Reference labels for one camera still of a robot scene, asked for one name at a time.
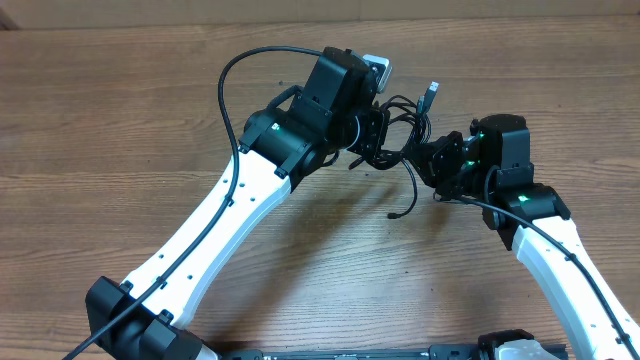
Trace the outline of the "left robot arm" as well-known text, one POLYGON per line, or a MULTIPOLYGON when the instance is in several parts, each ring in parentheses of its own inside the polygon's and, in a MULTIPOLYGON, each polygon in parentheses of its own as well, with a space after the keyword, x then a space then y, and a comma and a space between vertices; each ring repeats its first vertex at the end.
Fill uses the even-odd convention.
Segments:
POLYGON ((328 47, 292 86, 232 136, 231 159, 173 236, 123 281, 98 279, 86 308, 90 342, 116 359, 211 359, 188 327, 215 277, 255 226, 341 150, 379 149, 388 59, 328 47))

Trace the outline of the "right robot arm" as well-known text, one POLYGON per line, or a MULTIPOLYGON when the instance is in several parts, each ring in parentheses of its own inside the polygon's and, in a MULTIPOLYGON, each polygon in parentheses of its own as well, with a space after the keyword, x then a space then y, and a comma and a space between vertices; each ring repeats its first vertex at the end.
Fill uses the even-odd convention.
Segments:
POLYGON ((560 195, 534 180, 524 117, 473 120, 469 137, 454 131, 410 145, 406 156, 440 200, 481 208, 538 283, 577 358, 638 358, 638 324, 590 259, 560 195))

